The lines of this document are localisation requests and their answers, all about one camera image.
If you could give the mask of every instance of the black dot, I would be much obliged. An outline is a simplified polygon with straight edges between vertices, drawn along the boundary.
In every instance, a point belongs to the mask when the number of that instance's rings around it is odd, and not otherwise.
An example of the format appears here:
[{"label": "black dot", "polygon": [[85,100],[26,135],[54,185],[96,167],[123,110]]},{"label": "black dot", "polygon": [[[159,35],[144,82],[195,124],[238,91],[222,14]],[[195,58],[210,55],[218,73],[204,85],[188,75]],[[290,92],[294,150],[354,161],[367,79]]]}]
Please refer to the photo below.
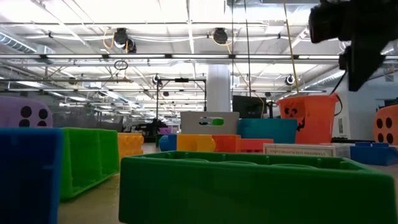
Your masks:
[{"label": "black dot", "polygon": [[28,119],[22,119],[19,122],[19,127],[29,127],[30,126],[30,121]]},{"label": "black dot", "polygon": [[377,119],[376,124],[377,124],[378,128],[382,128],[383,127],[383,121],[380,118]]},{"label": "black dot", "polygon": [[41,109],[41,110],[39,111],[39,118],[40,118],[40,119],[45,119],[45,118],[47,118],[48,116],[49,116],[49,112],[47,112],[46,109]]},{"label": "black dot", "polygon": [[386,126],[387,126],[387,128],[391,128],[391,126],[392,126],[392,120],[391,120],[391,118],[387,118],[387,119],[386,119]]},{"label": "black dot", "polygon": [[47,124],[46,124],[45,121],[39,121],[39,122],[37,123],[37,126],[38,126],[38,127],[47,127]]},{"label": "black dot", "polygon": [[378,136],[377,136],[377,140],[379,140],[379,142],[383,142],[384,141],[384,136],[383,136],[383,134],[379,134]]},{"label": "black dot", "polygon": [[23,117],[23,118],[28,118],[28,117],[30,117],[32,115],[32,109],[30,108],[30,106],[24,106],[22,109],[21,109],[21,116]]},{"label": "black dot", "polygon": [[394,142],[394,137],[392,136],[391,133],[387,134],[387,142],[389,144],[392,144],[392,142]]}]

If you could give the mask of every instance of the bucket handle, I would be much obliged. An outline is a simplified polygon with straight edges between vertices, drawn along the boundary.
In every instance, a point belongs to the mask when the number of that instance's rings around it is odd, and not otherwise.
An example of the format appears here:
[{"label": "bucket handle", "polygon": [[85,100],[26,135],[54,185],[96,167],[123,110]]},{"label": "bucket handle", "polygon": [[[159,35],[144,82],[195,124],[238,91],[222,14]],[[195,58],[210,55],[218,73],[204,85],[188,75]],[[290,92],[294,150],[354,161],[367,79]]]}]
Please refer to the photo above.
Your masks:
[{"label": "bucket handle", "polygon": [[341,112],[343,112],[343,102],[341,102],[341,99],[340,99],[340,97],[337,95],[337,94],[334,94],[336,97],[337,97],[337,100],[340,102],[340,111],[337,113],[337,114],[335,114],[335,116],[338,116],[339,114],[341,114]]}]

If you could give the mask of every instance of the yellow toy block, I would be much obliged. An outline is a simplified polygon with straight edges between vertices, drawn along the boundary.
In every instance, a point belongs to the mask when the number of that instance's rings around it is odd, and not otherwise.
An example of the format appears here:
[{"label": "yellow toy block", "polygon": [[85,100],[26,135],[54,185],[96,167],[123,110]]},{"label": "yellow toy block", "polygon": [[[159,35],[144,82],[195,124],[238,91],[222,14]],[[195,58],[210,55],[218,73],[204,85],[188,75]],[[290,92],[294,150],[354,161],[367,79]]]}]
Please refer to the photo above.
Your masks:
[{"label": "yellow toy block", "polygon": [[143,143],[144,137],[141,133],[118,133],[119,158],[143,154]]},{"label": "yellow toy block", "polygon": [[179,134],[178,151],[214,152],[216,143],[210,134]]}]

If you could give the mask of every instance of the red toy block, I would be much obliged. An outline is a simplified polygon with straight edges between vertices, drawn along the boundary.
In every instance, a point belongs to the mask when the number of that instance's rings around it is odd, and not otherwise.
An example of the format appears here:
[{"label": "red toy block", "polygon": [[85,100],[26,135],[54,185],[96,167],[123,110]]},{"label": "red toy block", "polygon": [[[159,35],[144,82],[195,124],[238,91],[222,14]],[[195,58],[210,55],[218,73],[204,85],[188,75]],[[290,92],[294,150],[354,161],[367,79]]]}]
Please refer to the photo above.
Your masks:
[{"label": "red toy block", "polygon": [[264,143],[274,143],[273,139],[241,139],[241,152],[243,153],[263,153]]},{"label": "red toy block", "polygon": [[241,136],[237,134],[214,134],[212,137],[216,143],[215,152],[241,152]]}]

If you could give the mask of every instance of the orange jack-o-lantern bucket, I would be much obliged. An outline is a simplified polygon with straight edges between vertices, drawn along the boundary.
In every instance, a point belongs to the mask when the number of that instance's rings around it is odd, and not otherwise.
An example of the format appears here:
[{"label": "orange jack-o-lantern bucket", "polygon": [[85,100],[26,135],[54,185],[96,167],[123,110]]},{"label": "orange jack-o-lantern bucket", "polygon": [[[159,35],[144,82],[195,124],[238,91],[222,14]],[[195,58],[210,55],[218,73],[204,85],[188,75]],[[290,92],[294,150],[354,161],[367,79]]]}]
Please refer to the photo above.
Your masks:
[{"label": "orange jack-o-lantern bucket", "polygon": [[295,96],[277,101],[280,116],[297,120],[296,143],[330,143],[335,117],[336,93],[332,95]]},{"label": "orange jack-o-lantern bucket", "polygon": [[374,117],[373,136],[376,142],[398,146],[398,105],[379,109]]}]

